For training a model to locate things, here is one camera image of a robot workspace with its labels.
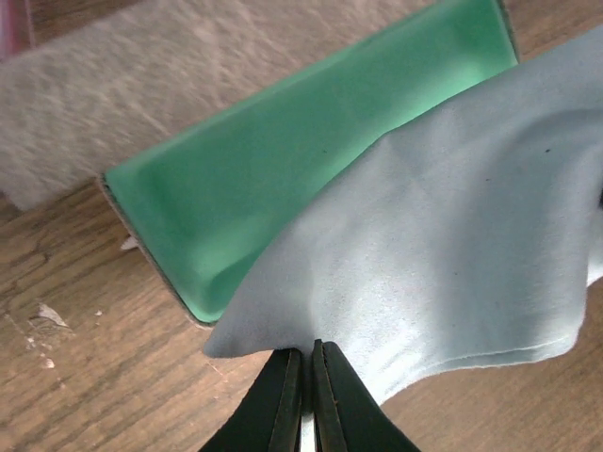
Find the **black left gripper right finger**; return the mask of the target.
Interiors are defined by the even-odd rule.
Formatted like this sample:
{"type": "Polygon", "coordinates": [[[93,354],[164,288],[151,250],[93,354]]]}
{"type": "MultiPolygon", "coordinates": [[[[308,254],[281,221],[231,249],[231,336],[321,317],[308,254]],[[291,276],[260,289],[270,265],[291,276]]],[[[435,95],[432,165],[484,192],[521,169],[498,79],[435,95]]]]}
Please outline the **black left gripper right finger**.
{"type": "Polygon", "coordinates": [[[383,413],[336,343],[314,343],[312,380],[316,450],[419,451],[383,413]]]}

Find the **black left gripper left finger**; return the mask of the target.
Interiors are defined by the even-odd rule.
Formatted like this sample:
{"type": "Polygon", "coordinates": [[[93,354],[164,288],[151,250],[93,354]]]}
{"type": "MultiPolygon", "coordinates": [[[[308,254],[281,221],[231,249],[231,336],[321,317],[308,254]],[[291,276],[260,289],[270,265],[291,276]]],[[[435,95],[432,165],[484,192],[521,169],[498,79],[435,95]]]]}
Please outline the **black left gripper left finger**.
{"type": "Polygon", "coordinates": [[[300,449],[302,355],[272,352],[231,417],[200,452],[286,452],[300,449]]]}

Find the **light blue cleaning cloth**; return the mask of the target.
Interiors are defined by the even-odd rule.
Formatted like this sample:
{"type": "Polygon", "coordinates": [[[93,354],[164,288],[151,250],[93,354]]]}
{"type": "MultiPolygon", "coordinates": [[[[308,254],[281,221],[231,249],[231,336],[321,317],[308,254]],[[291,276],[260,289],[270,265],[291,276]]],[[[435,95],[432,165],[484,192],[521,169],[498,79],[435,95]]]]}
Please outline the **light blue cleaning cloth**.
{"type": "Polygon", "coordinates": [[[212,358],[332,341],[378,402],[570,350],[602,275],[602,31],[385,134],[254,263],[212,358]]]}

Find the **pink sunglasses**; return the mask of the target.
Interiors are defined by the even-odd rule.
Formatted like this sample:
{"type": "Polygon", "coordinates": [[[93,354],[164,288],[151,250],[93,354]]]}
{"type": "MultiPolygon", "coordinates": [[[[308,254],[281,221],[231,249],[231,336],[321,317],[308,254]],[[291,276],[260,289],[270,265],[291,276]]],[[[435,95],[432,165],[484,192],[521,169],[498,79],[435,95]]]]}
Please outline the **pink sunglasses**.
{"type": "Polygon", "coordinates": [[[35,46],[29,0],[1,0],[1,61],[35,46]]]}

